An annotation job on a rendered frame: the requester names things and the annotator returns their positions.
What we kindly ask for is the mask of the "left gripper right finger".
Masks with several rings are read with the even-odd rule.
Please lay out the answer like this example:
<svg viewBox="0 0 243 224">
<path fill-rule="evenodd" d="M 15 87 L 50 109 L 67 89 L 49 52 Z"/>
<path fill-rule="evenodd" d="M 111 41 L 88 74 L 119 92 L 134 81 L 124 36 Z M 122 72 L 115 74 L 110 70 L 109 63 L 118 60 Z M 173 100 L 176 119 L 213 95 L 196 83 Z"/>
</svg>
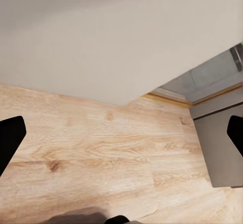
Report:
<svg viewBox="0 0 243 224">
<path fill-rule="evenodd" d="M 231 116 L 228 127 L 227 134 L 240 151 L 243 156 L 243 118 L 238 116 Z"/>
</svg>

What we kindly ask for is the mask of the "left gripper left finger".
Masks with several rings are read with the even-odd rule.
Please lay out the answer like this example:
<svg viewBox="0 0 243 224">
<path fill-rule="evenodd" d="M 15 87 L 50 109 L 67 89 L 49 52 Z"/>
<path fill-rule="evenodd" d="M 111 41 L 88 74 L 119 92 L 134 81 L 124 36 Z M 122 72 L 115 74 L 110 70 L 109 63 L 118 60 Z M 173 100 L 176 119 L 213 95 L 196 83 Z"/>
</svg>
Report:
<svg viewBox="0 0 243 224">
<path fill-rule="evenodd" d="M 26 135 L 22 116 L 0 121 L 0 176 Z"/>
</svg>

